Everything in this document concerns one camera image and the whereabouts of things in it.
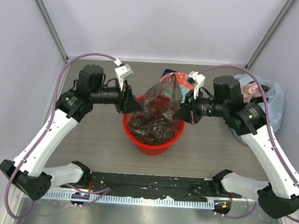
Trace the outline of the black plastic trash bag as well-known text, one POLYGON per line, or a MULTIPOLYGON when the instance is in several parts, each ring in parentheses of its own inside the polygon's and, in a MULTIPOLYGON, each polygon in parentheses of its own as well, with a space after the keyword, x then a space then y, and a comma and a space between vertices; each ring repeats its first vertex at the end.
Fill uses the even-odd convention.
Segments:
POLYGON ((127 122, 130 134, 140 143, 162 145, 175 136, 173 115, 180 108, 182 92, 174 73, 153 85, 141 97, 143 110, 127 122))

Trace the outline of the red mesh trash bin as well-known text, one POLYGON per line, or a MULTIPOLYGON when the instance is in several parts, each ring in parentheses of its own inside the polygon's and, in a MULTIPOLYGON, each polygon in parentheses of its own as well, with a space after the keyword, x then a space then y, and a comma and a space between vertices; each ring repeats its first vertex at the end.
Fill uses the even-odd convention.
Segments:
POLYGON ((142 153, 160 155, 182 135, 185 122, 172 118, 170 102, 158 95, 143 111, 123 115, 125 133, 142 153))

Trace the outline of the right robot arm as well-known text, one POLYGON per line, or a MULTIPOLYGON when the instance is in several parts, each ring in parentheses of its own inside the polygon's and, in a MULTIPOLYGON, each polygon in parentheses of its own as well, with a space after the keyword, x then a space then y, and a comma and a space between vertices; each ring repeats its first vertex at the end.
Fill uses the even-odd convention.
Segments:
POLYGON ((216 196, 235 193, 257 202, 270 217, 289 216, 299 209, 299 174, 292 167, 276 140, 268 115, 256 103, 244 103, 241 86, 233 76, 213 80, 214 94, 200 95, 205 77, 191 72, 187 81, 194 86, 185 95, 174 118, 196 124, 203 116, 220 117, 250 147, 268 177, 268 181, 239 176, 223 170, 213 176, 212 191, 216 196))

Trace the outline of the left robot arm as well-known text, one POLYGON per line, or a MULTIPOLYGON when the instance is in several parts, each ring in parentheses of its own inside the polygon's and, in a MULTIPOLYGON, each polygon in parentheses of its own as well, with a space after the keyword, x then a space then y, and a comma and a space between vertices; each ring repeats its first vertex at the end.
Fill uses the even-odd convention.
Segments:
POLYGON ((127 64, 115 69, 115 85, 105 84, 101 66, 87 64, 79 72, 74 86, 62 93, 54 106, 54 117, 34 137, 14 160, 3 160, 1 172, 12 184, 33 201, 42 198, 50 188, 72 184, 79 189, 90 182, 90 168, 79 161, 46 168, 45 164, 59 143, 92 111, 94 104, 112 104, 118 113, 141 111, 143 106, 132 94, 127 78, 133 70, 127 64))

